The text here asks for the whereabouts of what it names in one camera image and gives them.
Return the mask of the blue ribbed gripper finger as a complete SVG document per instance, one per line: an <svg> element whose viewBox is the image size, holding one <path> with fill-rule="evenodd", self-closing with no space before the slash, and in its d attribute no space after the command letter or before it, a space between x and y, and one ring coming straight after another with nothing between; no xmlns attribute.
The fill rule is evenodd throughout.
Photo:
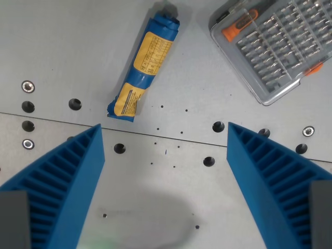
<svg viewBox="0 0 332 249"><path fill-rule="evenodd" d="M105 163L98 124L62 143L1 185L27 192L32 248L76 248Z"/></svg>
<svg viewBox="0 0 332 249"><path fill-rule="evenodd" d="M232 122L227 161L266 248L312 248L310 185L330 180L331 173Z"/></svg>

